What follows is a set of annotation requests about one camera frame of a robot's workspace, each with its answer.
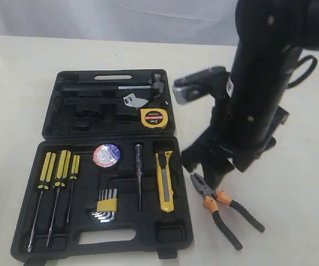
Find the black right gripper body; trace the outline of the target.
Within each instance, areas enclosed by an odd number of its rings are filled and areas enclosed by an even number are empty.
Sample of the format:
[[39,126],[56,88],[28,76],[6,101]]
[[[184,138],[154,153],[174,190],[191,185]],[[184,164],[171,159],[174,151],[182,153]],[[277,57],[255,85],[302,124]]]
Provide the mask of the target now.
[[199,162],[205,173],[246,171],[275,147],[276,129],[289,113],[280,107],[282,94],[248,95],[215,101],[210,126],[198,139]]

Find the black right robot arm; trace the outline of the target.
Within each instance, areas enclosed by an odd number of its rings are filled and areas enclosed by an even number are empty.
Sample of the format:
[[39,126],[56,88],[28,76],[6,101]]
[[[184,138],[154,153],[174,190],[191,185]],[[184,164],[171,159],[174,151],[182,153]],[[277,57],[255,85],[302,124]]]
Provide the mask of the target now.
[[202,166],[213,189],[276,145],[274,132],[288,117],[280,101],[300,83],[290,79],[303,63],[301,53],[319,50],[319,1],[238,1],[235,24],[231,70],[208,68],[173,85],[179,104],[205,95],[215,100],[209,127],[181,154],[187,171]]

